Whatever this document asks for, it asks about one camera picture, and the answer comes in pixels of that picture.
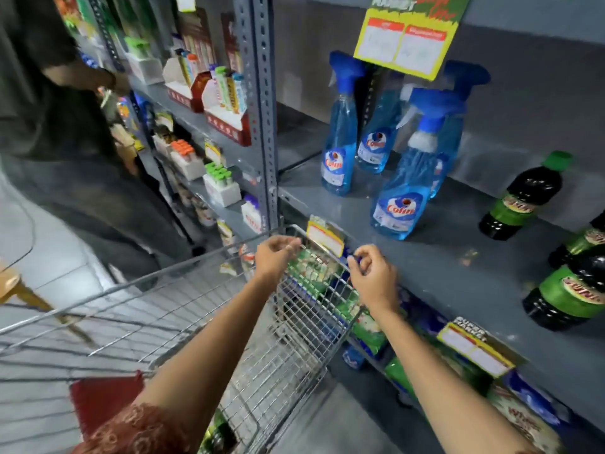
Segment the person's right hand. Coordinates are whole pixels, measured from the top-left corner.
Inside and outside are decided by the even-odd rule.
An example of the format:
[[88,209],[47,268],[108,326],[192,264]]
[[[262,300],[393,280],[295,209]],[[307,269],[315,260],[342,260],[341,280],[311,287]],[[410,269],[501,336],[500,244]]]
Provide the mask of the person's right hand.
[[363,258],[364,281],[353,284],[359,299],[379,323],[399,312],[397,270],[374,244],[360,246],[353,254]]

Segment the person's left hand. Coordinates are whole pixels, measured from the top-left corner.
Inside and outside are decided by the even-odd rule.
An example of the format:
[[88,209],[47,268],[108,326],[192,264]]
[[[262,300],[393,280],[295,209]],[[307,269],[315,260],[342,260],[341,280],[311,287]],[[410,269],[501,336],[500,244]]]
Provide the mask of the person's left hand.
[[267,287],[272,289],[277,287],[287,269],[287,266],[280,266],[276,260],[275,236],[284,235],[276,234],[270,236],[267,240],[257,246],[255,253],[254,277],[263,281]]

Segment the metal wire shopping cart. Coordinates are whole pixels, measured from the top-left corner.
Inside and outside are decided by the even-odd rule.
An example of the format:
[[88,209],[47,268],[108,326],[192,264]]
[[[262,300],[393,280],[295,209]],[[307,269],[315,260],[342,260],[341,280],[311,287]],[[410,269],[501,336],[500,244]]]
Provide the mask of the metal wire shopping cart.
[[[343,274],[314,298],[286,270],[271,293],[217,408],[238,439],[232,454],[271,449],[352,327],[335,310],[355,291],[345,262],[295,225],[277,232],[299,237],[301,250],[324,252]],[[60,282],[52,312],[17,298],[0,305],[0,454],[70,454],[83,439],[69,385],[137,371],[151,381],[253,277],[266,237],[217,246],[134,282],[96,280],[90,294],[78,294],[79,280]],[[58,322],[58,313],[74,317],[95,345]]]

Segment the person's left forearm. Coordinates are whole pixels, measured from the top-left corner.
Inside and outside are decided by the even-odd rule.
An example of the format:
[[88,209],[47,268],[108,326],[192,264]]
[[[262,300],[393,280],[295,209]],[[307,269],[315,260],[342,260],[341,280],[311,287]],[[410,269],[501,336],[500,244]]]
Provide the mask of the person's left forearm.
[[184,452],[195,454],[260,314],[282,274],[257,269],[244,288],[219,309],[185,347],[165,362],[137,405],[162,409],[183,429]]

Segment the person's right forearm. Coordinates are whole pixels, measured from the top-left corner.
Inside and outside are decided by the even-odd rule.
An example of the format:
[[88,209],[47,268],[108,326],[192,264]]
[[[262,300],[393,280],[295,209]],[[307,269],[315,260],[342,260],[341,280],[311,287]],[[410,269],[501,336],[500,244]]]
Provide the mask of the person's right forearm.
[[371,316],[387,336],[445,454],[539,454],[449,368],[390,305]]

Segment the yellow shelf price tag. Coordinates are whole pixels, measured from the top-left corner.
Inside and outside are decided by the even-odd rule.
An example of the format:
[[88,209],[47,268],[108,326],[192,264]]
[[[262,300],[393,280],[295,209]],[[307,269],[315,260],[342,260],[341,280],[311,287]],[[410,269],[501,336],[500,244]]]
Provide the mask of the yellow shelf price tag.
[[210,138],[205,138],[204,140],[204,152],[206,158],[208,158],[211,162],[223,167],[227,166],[222,149]]
[[520,363],[502,342],[461,316],[447,322],[436,338],[493,378],[500,378]]
[[306,235],[337,258],[343,256],[345,250],[344,232],[324,218],[311,214],[307,221]]

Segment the white and purple box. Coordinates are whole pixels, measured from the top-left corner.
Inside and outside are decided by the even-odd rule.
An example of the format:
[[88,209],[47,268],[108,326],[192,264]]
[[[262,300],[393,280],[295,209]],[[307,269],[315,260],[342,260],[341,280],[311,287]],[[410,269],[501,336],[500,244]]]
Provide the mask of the white and purple box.
[[263,224],[260,206],[257,198],[250,193],[243,196],[244,203],[241,206],[243,221],[256,234],[262,234]]

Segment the white box of green-capped tubes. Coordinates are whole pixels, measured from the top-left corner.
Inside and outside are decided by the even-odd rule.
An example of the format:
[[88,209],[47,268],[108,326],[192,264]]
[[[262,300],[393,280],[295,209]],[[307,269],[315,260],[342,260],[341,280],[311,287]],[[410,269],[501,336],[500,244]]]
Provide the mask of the white box of green-capped tubes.
[[213,161],[205,164],[204,168],[203,182],[213,204],[229,207],[243,199],[239,185],[228,168]]
[[126,36],[125,43],[132,74],[146,85],[164,83],[163,67],[153,55],[151,44],[144,38],[132,36]]

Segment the blue glass cleaner spray bottle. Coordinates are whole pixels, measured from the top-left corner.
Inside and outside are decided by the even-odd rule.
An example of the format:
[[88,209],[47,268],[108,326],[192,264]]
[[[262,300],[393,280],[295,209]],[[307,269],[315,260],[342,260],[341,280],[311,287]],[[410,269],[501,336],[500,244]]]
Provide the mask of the blue glass cleaner spray bottle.
[[325,189],[345,196],[351,190],[358,139],[358,113],[354,88],[365,75],[364,63],[342,51],[332,51],[329,63],[337,86],[330,115],[330,131],[322,152],[321,178]]
[[387,69],[374,101],[373,111],[364,126],[355,155],[358,166],[372,174],[384,170],[395,145],[412,89],[405,85],[405,76]]
[[[470,97],[473,87],[486,85],[491,81],[489,71],[483,66],[459,60],[448,60],[443,68],[443,75],[452,84],[452,93],[464,103]],[[465,112],[449,115],[444,122],[438,136],[437,164],[429,195],[430,200],[438,194],[458,158],[464,123]]]
[[449,116],[465,111],[465,102],[453,90],[412,90],[399,126],[417,115],[419,120],[412,124],[395,173],[375,197],[370,224],[377,232],[399,241],[412,232],[433,188],[439,134]]

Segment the white box of orange-capped tubes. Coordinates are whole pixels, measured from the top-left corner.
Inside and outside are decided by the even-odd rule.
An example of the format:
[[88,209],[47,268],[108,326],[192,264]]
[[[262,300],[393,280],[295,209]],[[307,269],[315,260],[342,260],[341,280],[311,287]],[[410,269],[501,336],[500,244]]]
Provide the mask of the white box of orange-capped tubes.
[[183,139],[170,143],[170,158],[176,168],[187,181],[202,178],[206,174],[206,167],[193,145]]

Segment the red white tube display box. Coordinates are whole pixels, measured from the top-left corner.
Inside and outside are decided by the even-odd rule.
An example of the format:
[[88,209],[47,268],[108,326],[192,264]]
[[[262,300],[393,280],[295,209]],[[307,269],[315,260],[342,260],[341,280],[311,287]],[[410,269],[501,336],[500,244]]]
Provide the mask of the red white tube display box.
[[190,109],[193,113],[204,113],[205,106],[202,94],[210,81],[209,71],[198,72],[197,66],[189,60],[192,54],[176,54],[170,57],[164,67],[162,76],[169,97]]
[[250,146],[251,130],[243,75],[213,65],[201,93],[208,124],[242,146]]

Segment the grey metal shelf rack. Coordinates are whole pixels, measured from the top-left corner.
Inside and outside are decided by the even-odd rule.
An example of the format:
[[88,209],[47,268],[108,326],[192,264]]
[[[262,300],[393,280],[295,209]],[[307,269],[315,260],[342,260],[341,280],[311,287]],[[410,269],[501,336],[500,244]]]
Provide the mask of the grey metal shelf rack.
[[145,84],[135,77],[134,68],[127,60],[120,58],[117,46],[103,22],[102,0],[83,0],[82,4],[85,7],[84,10],[90,11],[94,18],[92,22],[94,32],[101,35],[102,38],[101,45],[96,45],[93,40],[84,39],[84,36],[80,35],[77,39],[78,44],[85,52],[91,52],[95,47],[103,55],[102,63],[109,64],[112,70],[128,73],[132,87],[132,101],[135,100],[135,95],[140,95],[160,109],[167,110],[192,135],[196,144],[201,145],[205,139],[215,142],[223,149],[229,166],[236,166],[241,174],[250,174],[257,178],[259,183],[263,182],[264,162],[262,151],[258,146],[244,146],[212,126],[209,113],[194,113],[192,110],[186,109],[184,104],[176,102],[169,96],[169,88],[166,85]]

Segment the dark bottle with green label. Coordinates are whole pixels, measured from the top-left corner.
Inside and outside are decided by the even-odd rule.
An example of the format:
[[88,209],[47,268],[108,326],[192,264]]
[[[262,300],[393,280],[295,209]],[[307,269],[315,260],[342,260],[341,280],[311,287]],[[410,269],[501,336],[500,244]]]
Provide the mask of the dark bottle with green label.
[[549,266],[557,269],[569,259],[595,246],[605,244],[605,210],[566,243],[559,245],[548,257]]
[[518,174],[480,220],[480,232],[497,241],[514,236],[541,206],[559,193],[563,187],[563,173],[572,160],[573,155],[569,152],[553,151],[540,166]]
[[571,257],[521,304],[536,324],[554,332],[582,325],[605,311],[605,245]]

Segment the green bottle in cart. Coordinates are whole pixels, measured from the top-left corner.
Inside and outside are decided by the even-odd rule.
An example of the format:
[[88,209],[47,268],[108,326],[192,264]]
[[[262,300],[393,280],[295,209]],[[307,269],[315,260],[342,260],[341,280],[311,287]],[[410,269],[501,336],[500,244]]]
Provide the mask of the green bottle in cart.
[[237,436],[221,409],[217,409],[205,432],[198,454],[232,454]]

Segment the blue detergent packet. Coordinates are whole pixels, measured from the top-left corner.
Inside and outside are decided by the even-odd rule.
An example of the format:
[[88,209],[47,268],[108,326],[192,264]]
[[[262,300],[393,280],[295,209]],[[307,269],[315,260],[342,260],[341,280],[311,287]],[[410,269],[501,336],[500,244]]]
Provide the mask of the blue detergent packet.
[[503,375],[505,386],[548,425],[570,426],[572,411],[548,392],[528,383],[516,369]]

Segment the white and green detergent packet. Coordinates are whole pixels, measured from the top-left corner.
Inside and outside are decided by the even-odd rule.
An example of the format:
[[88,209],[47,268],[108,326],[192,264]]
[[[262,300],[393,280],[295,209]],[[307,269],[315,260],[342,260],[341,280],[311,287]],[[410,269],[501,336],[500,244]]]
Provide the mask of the white and green detergent packet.
[[556,431],[503,384],[493,382],[487,399],[534,448],[543,454],[568,454]]

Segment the brown product display box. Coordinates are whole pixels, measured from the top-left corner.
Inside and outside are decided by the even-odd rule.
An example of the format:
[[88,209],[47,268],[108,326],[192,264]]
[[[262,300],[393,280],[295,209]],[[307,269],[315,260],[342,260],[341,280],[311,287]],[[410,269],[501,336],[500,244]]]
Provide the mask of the brown product display box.
[[216,54],[205,9],[198,7],[192,13],[179,13],[178,28],[185,48],[198,57],[201,72],[209,71],[216,64]]

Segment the yellow and green hanging sign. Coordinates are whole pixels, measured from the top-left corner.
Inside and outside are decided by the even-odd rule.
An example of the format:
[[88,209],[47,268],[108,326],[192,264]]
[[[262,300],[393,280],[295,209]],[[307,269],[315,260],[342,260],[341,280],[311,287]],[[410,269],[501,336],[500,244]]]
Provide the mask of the yellow and green hanging sign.
[[471,0],[371,0],[353,57],[433,81]]

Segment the red patterned sleeve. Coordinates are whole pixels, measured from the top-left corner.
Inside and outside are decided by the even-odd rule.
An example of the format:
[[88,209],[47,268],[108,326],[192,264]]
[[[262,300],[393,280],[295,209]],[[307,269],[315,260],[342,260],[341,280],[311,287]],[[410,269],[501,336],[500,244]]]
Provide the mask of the red patterned sleeve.
[[184,425],[168,411],[132,404],[102,424],[70,454],[191,454]]

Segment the red plastic cart seat flap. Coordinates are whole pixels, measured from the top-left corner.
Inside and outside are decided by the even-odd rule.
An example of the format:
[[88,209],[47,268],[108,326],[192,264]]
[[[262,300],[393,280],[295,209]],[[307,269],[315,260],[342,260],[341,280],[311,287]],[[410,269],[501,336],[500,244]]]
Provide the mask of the red plastic cart seat flap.
[[69,385],[70,400],[78,420],[82,439],[130,405],[144,388],[140,371],[128,376],[87,377]]

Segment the wooden stool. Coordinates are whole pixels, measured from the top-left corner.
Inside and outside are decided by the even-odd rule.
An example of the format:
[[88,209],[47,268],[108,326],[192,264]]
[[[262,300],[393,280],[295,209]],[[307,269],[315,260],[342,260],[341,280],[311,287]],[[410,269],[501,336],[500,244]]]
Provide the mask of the wooden stool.
[[[27,307],[41,313],[54,311],[52,305],[26,285],[16,269],[9,268],[0,260],[0,305],[8,303],[11,298],[17,298]],[[55,318],[84,343],[89,346],[95,345],[93,339],[75,324],[74,317],[58,313]]]

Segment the grey perforated metal shelf post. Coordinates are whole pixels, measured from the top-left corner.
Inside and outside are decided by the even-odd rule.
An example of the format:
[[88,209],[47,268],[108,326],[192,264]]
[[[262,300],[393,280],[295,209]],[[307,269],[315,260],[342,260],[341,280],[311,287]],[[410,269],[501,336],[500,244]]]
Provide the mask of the grey perforated metal shelf post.
[[258,194],[263,231],[279,227],[278,146],[273,0],[232,0],[238,45],[245,66],[254,160],[261,174]]

